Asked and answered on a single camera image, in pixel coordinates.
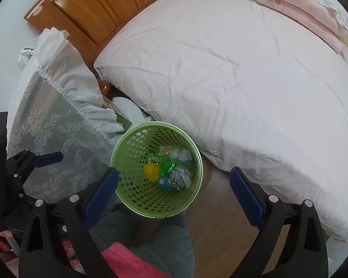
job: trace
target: wooden floor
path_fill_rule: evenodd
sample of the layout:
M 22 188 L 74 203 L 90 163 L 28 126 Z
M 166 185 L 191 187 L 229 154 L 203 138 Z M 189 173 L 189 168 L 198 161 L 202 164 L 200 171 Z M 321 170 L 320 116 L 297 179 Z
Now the wooden floor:
M 258 234 L 229 186 L 229 173 L 215 168 L 209 184 L 188 208 L 185 218 L 195 251 L 195 278 L 229 278 Z M 284 226 L 264 272 L 274 269 L 287 232 L 288 227 Z

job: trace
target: person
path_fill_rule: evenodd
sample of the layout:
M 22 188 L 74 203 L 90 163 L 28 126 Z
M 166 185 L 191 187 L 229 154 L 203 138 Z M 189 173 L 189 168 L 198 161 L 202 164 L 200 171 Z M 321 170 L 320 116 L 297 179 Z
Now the person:
M 192 278 L 194 251 L 184 213 L 162 219 L 149 240 L 134 247 L 142 219 L 123 205 L 102 218 L 89 233 L 101 252 L 118 242 L 173 278 Z

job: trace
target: bed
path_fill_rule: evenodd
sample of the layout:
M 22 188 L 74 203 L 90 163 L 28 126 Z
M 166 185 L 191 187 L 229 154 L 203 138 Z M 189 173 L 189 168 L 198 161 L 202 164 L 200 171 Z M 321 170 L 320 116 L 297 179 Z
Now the bed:
M 348 241 L 348 48 L 255 0 L 39 0 L 87 66 L 283 200 L 311 199 Z

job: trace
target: person's hand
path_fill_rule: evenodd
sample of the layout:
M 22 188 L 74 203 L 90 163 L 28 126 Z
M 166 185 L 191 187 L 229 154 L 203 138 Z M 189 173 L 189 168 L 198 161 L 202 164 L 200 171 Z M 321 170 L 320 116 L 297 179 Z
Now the person's hand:
M 9 238 L 11 238 L 11 237 L 13 237 L 13 234 L 12 234 L 12 232 L 10 230 L 6 230 L 4 232 L 0 232 L 0 236 L 1 237 L 9 237 Z

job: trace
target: oval sticker on headboard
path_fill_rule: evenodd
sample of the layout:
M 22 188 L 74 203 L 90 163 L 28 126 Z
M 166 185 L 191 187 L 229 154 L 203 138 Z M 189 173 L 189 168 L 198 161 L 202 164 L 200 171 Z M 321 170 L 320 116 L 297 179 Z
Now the oval sticker on headboard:
M 39 5 L 38 7 L 36 7 L 36 9 L 32 13 L 32 15 L 37 16 L 41 12 L 42 9 L 43 9 L 43 5 Z

